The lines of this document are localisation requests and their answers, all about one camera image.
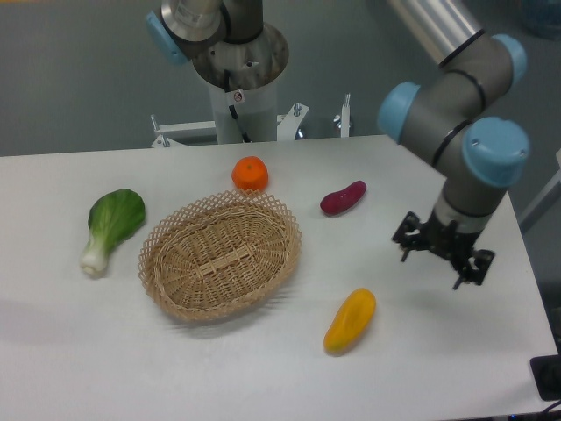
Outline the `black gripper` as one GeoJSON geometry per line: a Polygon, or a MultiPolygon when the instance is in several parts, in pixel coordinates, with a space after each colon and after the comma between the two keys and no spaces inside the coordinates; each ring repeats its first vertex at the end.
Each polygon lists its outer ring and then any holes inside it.
{"type": "Polygon", "coordinates": [[[463,283],[480,286],[493,263],[495,253],[491,250],[473,249],[481,230],[461,232],[456,219],[447,224],[433,210],[426,223],[412,211],[409,211],[396,229],[392,241],[401,251],[404,262],[412,251],[428,251],[449,261],[458,273],[453,289],[463,283]]]}

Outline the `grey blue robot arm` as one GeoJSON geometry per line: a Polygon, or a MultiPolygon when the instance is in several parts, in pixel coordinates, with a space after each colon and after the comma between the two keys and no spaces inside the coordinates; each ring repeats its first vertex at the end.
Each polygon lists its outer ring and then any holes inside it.
{"type": "MultiPolygon", "coordinates": [[[[481,284],[494,259],[475,242],[518,181],[529,140],[485,109],[523,77],[527,57],[507,35],[490,36],[459,1],[393,1],[391,7],[442,69],[428,87],[404,82],[382,102],[378,127],[444,176],[429,219],[409,213],[394,234],[404,253],[450,262],[459,283],[481,284]]],[[[165,1],[146,15],[154,44],[176,65],[191,62],[209,87],[222,144],[291,140],[278,119],[275,81],[288,63],[283,35],[260,1],[165,1]]]]}

